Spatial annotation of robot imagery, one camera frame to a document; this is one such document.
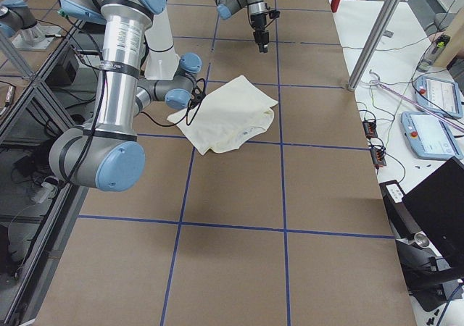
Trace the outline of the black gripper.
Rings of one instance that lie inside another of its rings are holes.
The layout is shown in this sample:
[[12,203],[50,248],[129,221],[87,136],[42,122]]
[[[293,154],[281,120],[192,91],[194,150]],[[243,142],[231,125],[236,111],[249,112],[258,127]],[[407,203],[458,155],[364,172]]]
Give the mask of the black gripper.
[[196,86],[191,93],[191,103],[199,104],[202,102],[203,99],[204,91],[200,87]]
[[261,12],[257,14],[251,14],[249,16],[250,24],[254,31],[254,41],[257,44],[260,53],[268,52],[269,33],[267,30],[267,15],[267,12]]

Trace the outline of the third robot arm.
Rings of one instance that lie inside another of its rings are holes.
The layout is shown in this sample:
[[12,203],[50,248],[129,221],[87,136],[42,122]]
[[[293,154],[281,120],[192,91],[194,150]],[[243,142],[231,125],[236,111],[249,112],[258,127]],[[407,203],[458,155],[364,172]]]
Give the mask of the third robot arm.
[[1,34],[23,51],[44,51],[62,36],[60,26],[44,26],[23,0],[1,1]]

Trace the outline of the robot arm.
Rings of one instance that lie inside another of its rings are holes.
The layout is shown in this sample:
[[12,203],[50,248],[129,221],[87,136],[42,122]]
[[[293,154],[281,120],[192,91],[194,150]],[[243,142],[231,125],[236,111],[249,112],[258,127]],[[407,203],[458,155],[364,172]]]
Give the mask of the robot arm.
[[61,134],[49,164],[62,182],[124,191],[140,178],[145,152],[133,118],[154,101],[173,109],[194,104],[202,67],[173,47],[167,0],[60,0],[63,12],[105,27],[94,115]]
[[260,53],[268,52],[268,19],[271,9],[265,0],[214,0],[221,19],[230,19],[235,13],[246,9],[249,25],[253,29],[254,42]]

